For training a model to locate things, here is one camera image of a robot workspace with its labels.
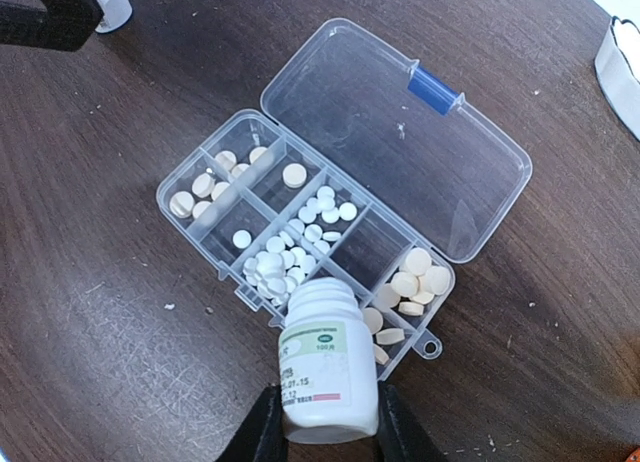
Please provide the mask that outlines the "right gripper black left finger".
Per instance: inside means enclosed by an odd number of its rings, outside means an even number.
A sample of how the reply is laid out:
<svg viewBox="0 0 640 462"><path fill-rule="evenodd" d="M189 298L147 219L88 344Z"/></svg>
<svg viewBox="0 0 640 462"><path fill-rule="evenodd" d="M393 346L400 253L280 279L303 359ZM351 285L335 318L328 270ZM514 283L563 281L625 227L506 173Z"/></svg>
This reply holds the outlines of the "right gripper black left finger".
<svg viewBox="0 0 640 462"><path fill-rule="evenodd" d="M241 461L288 460L280 386L268 386L242 424Z"/></svg>

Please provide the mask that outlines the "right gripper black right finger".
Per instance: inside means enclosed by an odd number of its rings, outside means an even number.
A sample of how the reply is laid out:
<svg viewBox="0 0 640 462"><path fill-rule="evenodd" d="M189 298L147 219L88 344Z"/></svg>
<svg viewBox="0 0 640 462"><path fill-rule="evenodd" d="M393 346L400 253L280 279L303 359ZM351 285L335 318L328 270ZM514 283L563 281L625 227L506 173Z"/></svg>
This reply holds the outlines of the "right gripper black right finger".
<svg viewBox="0 0 640 462"><path fill-rule="evenodd" d="M397 389L378 383L378 430L376 461L439 461L440 450L427 435L417 417L401 399Z"/></svg>

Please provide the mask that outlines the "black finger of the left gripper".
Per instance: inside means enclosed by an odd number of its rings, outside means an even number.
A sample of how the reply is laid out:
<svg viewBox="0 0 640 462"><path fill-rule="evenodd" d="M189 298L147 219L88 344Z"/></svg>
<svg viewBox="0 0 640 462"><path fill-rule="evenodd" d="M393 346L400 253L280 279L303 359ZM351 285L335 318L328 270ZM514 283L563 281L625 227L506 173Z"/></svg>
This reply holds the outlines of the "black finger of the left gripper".
<svg viewBox="0 0 640 462"><path fill-rule="evenodd" d="M1 1L3 45L74 52L104 16L97 0L39 0L40 8Z"/></svg>

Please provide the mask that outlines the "small white pill bottle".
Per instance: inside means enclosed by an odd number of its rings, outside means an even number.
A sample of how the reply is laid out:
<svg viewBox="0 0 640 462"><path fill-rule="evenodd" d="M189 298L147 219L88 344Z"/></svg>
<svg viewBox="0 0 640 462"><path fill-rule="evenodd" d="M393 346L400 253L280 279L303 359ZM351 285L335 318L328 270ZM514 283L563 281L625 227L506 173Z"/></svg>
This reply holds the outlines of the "small white pill bottle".
<svg viewBox="0 0 640 462"><path fill-rule="evenodd" d="M129 0L96 0L103 17L95 31L106 34L124 26L132 16L133 8Z"/></svg>

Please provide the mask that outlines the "clear plastic pill organizer box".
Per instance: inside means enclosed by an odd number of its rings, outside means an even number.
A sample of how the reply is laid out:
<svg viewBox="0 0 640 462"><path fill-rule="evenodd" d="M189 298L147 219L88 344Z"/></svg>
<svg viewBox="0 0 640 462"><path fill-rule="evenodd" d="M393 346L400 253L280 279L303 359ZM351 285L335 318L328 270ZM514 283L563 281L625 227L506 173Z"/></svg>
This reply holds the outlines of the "clear plastic pill organizer box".
<svg viewBox="0 0 640 462"><path fill-rule="evenodd" d="M261 94L159 184L162 214L237 297L285 324L287 304L245 275L275 237L314 261L312 277L347 282L403 338L385 347L386 380L409 352L437 358L420 314L390 304L414 249L445 273L484 247L529 182L529 155L420 62L344 19L326 21Z"/></svg>

